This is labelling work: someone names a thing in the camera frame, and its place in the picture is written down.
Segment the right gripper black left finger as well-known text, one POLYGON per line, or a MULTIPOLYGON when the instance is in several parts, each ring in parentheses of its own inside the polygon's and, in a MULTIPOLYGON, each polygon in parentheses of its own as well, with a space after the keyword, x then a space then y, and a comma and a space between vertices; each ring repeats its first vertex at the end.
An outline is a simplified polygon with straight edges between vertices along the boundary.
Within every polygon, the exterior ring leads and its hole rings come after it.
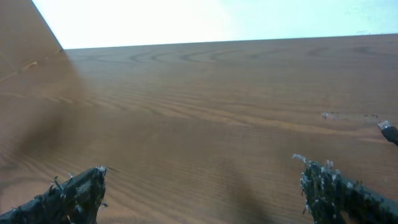
POLYGON ((48 191, 1 215, 6 224, 92 224, 103 205, 108 168, 92 167, 59 184, 53 180, 48 191))

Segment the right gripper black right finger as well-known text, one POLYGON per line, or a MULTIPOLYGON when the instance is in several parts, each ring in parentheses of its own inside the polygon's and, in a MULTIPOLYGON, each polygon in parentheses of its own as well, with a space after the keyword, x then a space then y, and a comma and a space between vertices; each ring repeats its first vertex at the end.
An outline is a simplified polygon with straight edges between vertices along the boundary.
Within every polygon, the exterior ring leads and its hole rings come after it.
POLYGON ((333 167, 294 154, 304 164, 300 188, 305 196, 303 213, 314 223, 346 223, 343 214, 355 223, 397 224, 397 202, 373 191, 357 180, 344 177, 333 167))

